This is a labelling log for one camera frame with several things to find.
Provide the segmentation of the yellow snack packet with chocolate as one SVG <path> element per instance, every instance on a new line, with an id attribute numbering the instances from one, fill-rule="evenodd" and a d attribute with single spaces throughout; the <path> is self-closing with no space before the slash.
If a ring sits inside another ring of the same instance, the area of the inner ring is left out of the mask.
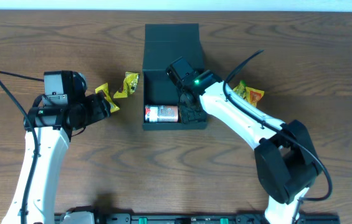
<path id="1" fill-rule="evenodd" d="M 110 112 L 111 113 L 114 113 L 114 112 L 120 110 L 120 108 L 113 102 L 113 100 L 110 96 L 110 90 L 109 90 L 108 83 L 104 83 L 104 84 L 100 85 L 99 87 L 97 87 L 95 89 L 95 92 L 104 94 L 104 99 L 106 99 L 106 101 L 110 104 Z"/>

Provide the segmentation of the red Pringles can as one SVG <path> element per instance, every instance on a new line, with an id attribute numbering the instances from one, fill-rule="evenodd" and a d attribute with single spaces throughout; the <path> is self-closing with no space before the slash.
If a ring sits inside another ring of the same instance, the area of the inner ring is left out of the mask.
<path id="1" fill-rule="evenodd" d="M 145 105 L 145 121 L 149 123 L 177 123 L 179 111 L 177 106 Z"/>

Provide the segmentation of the green snack packet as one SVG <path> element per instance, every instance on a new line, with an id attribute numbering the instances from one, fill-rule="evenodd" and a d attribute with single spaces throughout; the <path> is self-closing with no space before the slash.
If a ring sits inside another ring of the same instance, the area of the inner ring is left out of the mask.
<path id="1" fill-rule="evenodd" d="M 232 90 L 236 95 L 240 96 L 243 99 L 246 99 L 246 83 L 245 81 L 241 80 L 239 84 L 233 88 Z"/>

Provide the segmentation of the orange yellow Julie's snack packet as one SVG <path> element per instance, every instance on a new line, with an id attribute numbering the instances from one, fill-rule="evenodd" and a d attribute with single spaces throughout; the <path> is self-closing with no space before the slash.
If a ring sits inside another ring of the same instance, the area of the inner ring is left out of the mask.
<path id="1" fill-rule="evenodd" d="M 246 87 L 245 91 L 245 100 L 254 107 L 257 106 L 257 103 L 262 99 L 265 93 L 262 90 L 258 90 L 251 87 Z"/>

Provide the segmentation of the dark green gift box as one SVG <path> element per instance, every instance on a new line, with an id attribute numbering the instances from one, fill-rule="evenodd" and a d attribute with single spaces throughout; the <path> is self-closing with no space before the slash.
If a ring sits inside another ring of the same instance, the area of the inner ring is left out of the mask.
<path id="1" fill-rule="evenodd" d="M 177 88 L 167 67 L 183 57 L 193 69 L 203 72 L 204 59 L 198 24 L 147 24 L 143 57 L 143 105 L 176 106 Z"/>

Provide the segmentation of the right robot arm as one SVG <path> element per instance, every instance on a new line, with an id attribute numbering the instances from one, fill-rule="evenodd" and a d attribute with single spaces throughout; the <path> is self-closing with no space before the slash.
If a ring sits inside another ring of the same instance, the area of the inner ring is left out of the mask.
<path id="1" fill-rule="evenodd" d="M 232 91 L 228 80 L 198 72 L 185 58 L 172 62 L 166 73 L 182 103 L 216 117 L 253 149 L 259 182 L 269 195 L 265 219 L 296 223 L 305 194 L 324 172 L 307 128 L 258 110 Z"/>

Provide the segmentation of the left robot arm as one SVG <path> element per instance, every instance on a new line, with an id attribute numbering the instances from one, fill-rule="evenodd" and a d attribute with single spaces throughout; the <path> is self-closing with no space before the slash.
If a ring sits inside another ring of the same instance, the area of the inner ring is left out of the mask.
<path id="1" fill-rule="evenodd" d="M 82 133 L 110 116 L 102 93 L 87 96 L 87 81 L 75 71 L 45 72 L 44 93 L 24 117 L 25 154 L 13 200 L 3 223 L 54 223 L 60 168 L 73 132 Z"/>

